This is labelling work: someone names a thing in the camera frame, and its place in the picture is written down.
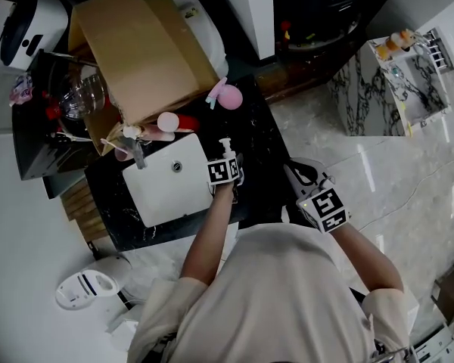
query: sink drain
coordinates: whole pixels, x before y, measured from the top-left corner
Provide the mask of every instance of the sink drain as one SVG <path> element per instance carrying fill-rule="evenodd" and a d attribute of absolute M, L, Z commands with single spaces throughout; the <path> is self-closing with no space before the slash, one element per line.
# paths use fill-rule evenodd
<path fill-rule="evenodd" d="M 172 171 L 174 171 L 174 173 L 179 173 L 180 171 L 182 171 L 182 168 L 183 168 L 182 163 L 180 163 L 179 161 L 173 162 Z"/>

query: pink toy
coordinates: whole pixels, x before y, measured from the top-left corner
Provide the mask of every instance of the pink toy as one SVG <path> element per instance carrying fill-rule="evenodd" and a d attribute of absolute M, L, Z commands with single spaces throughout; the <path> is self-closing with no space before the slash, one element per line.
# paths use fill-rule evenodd
<path fill-rule="evenodd" d="M 220 106 L 228 110 L 237 109 L 242 105 L 241 91 L 235 86 L 226 85 L 226 82 L 227 78 L 222 78 L 208 94 L 205 102 L 210 104 L 210 109 L 215 107 L 216 100 L 219 101 Z"/>

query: cable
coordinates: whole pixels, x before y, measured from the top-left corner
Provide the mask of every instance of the cable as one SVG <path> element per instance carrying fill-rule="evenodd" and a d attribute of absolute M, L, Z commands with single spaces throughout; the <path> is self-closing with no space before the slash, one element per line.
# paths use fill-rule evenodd
<path fill-rule="evenodd" d="M 418 189 L 418 186 L 426 179 L 430 178 L 431 176 L 435 175 L 437 172 L 439 172 L 442 168 L 444 168 L 445 166 L 448 166 L 449 164 L 452 164 L 454 163 L 454 160 L 453 161 L 449 161 L 448 163 L 446 164 L 443 164 L 442 166 L 440 166 L 439 168 L 437 168 L 435 171 L 433 171 L 430 175 L 427 175 L 425 176 L 419 183 L 417 183 L 417 185 L 415 186 L 415 189 L 414 191 L 412 192 L 412 194 L 409 196 L 409 199 L 407 199 L 407 201 L 400 207 L 398 207 L 397 209 L 395 209 L 394 211 L 391 211 L 390 213 L 387 213 L 383 216 L 381 216 L 380 218 L 376 218 L 374 220 L 372 220 L 371 222 L 367 223 L 366 225 L 364 225 L 362 228 L 359 229 L 359 231 L 363 231 L 365 230 L 368 226 L 370 226 L 372 223 L 375 223 L 377 221 L 379 221 L 380 219 L 383 219 L 383 218 L 387 218 L 388 216 L 396 213 L 397 211 L 399 211 L 400 209 L 402 209 L 403 207 L 405 207 L 407 204 L 409 204 L 409 201 L 412 199 L 412 197 L 415 195 L 415 192 L 417 192 L 417 189 Z"/>

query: tile floor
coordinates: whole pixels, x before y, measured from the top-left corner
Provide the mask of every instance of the tile floor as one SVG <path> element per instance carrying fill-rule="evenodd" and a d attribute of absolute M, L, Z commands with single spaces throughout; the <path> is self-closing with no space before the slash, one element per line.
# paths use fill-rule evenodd
<path fill-rule="evenodd" d="M 443 321 L 430 293 L 454 262 L 454 72 L 444 77 L 452 112 L 413 138 L 347 137 L 326 86 L 271 106 L 292 157 L 323 162 L 337 179 L 352 223 L 394 261 L 420 303 L 412 341 Z M 224 256 L 235 242 L 229 229 Z M 193 237 L 124 253 L 133 264 L 126 286 L 144 299 L 154 277 L 175 278 Z M 346 258 L 342 272 L 364 291 Z"/>

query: white sink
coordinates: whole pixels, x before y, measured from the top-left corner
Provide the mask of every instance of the white sink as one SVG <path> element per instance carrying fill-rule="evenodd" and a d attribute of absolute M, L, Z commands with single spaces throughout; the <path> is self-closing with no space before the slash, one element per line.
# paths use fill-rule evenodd
<path fill-rule="evenodd" d="M 153 227 L 208 209 L 212 203 L 197 135 L 190 134 L 145 157 L 146 168 L 123 170 L 126 186 L 141 220 Z"/>

